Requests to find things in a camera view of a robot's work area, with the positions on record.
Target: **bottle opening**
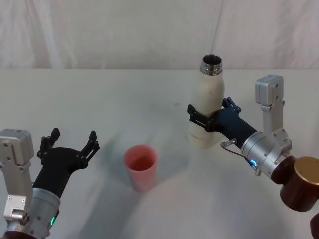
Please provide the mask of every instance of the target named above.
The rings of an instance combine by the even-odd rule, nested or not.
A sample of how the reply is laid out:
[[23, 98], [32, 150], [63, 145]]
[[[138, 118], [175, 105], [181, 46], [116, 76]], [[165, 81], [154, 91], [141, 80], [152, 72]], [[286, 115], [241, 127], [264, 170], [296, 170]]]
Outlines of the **bottle opening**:
[[223, 63], [217, 55], [206, 55], [204, 56], [201, 65], [201, 73], [209, 76], [216, 76], [223, 71]]
[[221, 58], [216, 55], [206, 55], [203, 58], [203, 62], [207, 65], [219, 65], [221, 63]]

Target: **white curtain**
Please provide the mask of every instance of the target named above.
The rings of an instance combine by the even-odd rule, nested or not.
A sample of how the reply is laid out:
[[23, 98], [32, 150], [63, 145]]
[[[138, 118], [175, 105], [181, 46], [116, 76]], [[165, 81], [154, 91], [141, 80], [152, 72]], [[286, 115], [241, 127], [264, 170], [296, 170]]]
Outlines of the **white curtain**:
[[0, 68], [319, 68], [317, 0], [0, 0]]

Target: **plastic cup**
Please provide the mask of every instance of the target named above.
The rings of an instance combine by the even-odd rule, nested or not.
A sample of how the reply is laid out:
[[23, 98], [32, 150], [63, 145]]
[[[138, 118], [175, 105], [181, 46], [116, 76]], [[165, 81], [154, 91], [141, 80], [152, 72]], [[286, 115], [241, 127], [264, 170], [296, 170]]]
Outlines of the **plastic cup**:
[[138, 192], [151, 189], [156, 181], [157, 154], [147, 145], [136, 145], [124, 154], [124, 164], [133, 188]]

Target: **blue led light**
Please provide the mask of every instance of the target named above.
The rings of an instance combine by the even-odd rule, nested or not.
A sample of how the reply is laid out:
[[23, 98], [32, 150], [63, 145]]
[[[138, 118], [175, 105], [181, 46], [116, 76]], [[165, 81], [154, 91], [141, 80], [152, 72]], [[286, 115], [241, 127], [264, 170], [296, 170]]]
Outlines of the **blue led light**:
[[255, 167], [257, 167], [257, 163], [256, 163], [255, 160], [250, 160], [250, 162], [251, 162]]
[[55, 221], [55, 217], [51, 219], [51, 225], [53, 225], [54, 221]]

